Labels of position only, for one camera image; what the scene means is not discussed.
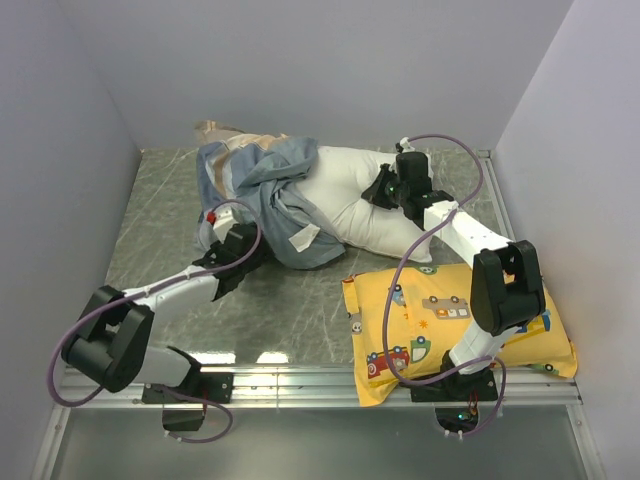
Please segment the white pillow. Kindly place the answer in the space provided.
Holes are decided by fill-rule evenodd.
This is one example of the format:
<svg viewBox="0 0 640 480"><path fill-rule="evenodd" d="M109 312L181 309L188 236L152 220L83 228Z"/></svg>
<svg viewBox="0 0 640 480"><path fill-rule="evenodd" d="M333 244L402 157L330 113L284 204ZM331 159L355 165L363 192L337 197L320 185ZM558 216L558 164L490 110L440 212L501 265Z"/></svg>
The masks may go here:
<svg viewBox="0 0 640 480"><path fill-rule="evenodd" d="M341 242L393 258L404 256L423 231L399 209L386 210L361 197L395 155L320 146L318 159L296 188L317 207Z"/></svg>

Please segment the blue plaid pillowcase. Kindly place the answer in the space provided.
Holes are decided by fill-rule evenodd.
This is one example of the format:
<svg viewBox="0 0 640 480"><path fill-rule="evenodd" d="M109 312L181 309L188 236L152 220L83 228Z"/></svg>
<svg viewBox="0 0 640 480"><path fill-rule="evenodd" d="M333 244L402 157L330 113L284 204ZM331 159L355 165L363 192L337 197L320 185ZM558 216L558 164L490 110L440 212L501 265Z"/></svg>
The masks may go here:
<svg viewBox="0 0 640 480"><path fill-rule="evenodd" d="M310 137L250 134L212 120L196 124L200 148L196 179L201 213L195 242L202 251L218 239L206 216L220 203L240 220L259 222L275 258L296 270L315 270L346 253L326 215L306 199L296 183L318 164L318 141Z"/></svg>

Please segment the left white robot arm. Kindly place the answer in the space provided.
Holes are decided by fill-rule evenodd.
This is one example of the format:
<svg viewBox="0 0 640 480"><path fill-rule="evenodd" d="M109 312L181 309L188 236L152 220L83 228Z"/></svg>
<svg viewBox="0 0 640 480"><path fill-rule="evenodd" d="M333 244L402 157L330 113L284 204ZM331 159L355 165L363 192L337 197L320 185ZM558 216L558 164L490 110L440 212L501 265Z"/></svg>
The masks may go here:
<svg viewBox="0 0 640 480"><path fill-rule="evenodd" d="M179 402L201 390L201 364L183 350L150 345L152 330L233 291L269 255L260 228L236 224L223 241L181 272L126 291L103 286L92 294L59 358L117 393L134 382L162 385Z"/></svg>

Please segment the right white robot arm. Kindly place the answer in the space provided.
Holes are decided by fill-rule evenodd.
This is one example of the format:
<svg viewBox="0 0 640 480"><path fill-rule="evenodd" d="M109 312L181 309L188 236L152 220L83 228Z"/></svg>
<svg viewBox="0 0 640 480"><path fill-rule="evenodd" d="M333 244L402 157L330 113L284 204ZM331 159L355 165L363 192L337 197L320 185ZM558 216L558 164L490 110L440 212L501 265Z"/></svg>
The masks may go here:
<svg viewBox="0 0 640 480"><path fill-rule="evenodd" d="M472 392L476 373L489 367L501 347L546 309L535 247L497 234L463 211L451 195L432 188L428 157L404 151L393 165L380 166L361 194L386 210L399 208L424 234L436 236L472 271L472 320L462 338L445 355L440 380L444 394L460 400Z"/></svg>

